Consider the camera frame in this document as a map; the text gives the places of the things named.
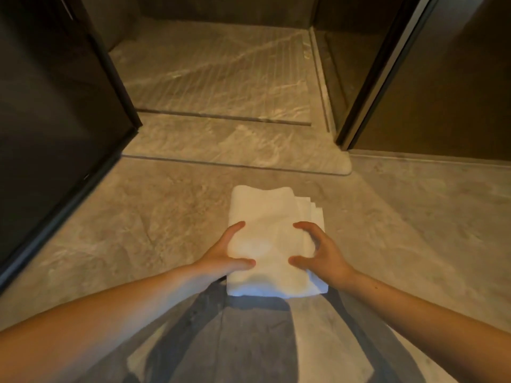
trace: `folded white cloth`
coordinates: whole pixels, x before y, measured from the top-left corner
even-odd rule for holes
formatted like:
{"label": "folded white cloth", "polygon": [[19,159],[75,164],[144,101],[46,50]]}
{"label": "folded white cloth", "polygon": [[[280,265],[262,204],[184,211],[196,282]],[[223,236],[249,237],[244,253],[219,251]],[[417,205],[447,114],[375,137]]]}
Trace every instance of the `folded white cloth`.
{"label": "folded white cloth", "polygon": [[246,226],[228,246],[229,256],[252,258],[251,270],[227,276],[230,296],[306,297],[328,291],[328,285],[310,272],[288,263],[292,255],[314,256],[314,242],[293,223],[314,222],[324,230],[323,210],[310,198],[295,197],[289,187],[261,190],[246,185],[234,187],[229,225],[241,220]]}

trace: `person's left arm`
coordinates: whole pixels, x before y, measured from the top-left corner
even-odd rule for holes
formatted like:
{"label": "person's left arm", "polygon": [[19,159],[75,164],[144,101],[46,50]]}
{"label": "person's left arm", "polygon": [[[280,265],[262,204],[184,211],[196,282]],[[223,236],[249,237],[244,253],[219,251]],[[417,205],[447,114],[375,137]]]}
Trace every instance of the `person's left arm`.
{"label": "person's left arm", "polygon": [[42,312],[0,332],[0,381],[70,381],[177,303],[253,259],[227,256],[245,222],[230,226],[194,264]]}

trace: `finger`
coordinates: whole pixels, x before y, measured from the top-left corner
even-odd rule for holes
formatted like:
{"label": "finger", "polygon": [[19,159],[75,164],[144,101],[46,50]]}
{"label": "finger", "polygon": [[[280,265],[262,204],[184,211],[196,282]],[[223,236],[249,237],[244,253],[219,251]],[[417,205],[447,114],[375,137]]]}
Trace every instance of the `finger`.
{"label": "finger", "polygon": [[248,258],[230,258],[229,269],[230,272],[239,270],[250,270],[256,265],[255,259]]}
{"label": "finger", "polygon": [[290,265],[295,266],[296,268],[302,270],[309,270],[312,258],[302,257],[300,255],[295,255],[293,257],[289,257],[288,262]]}
{"label": "finger", "polygon": [[233,224],[230,227],[227,227],[227,230],[224,231],[220,239],[218,240],[219,243],[222,244],[228,244],[231,239],[233,239],[234,234],[236,234],[239,230],[241,230],[243,227],[245,227],[245,222],[237,222],[236,224]]}
{"label": "finger", "polygon": [[314,238],[316,238],[318,241],[322,241],[328,238],[328,235],[324,233],[323,230],[320,229],[320,227],[316,223],[311,222],[297,222],[293,223],[294,228],[299,228],[300,230],[307,231],[312,235]]}

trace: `shower floor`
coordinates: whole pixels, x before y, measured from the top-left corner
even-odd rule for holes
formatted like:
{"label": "shower floor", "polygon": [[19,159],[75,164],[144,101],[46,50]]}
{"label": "shower floor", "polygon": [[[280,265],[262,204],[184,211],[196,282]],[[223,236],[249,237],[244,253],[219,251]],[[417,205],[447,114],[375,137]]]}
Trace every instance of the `shower floor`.
{"label": "shower floor", "polygon": [[143,18],[110,56],[140,111],[310,125],[306,35]]}

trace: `person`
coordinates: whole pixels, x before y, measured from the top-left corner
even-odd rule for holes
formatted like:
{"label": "person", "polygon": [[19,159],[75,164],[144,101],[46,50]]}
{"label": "person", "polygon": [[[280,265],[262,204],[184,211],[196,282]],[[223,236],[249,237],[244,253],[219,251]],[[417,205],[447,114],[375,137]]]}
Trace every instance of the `person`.
{"label": "person", "polygon": [[[71,381],[177,303],[251,269],[253,259],[227,256],[244,225],[230,226],[193,264],[65,303],[0,332],[0,381]],[[510,334],[377,281],[349,265],[317,225],[294,226],[315,238],[317,250],[313,258],[290,257],[291,265],[365,303],[458,381],[511,381]]]}

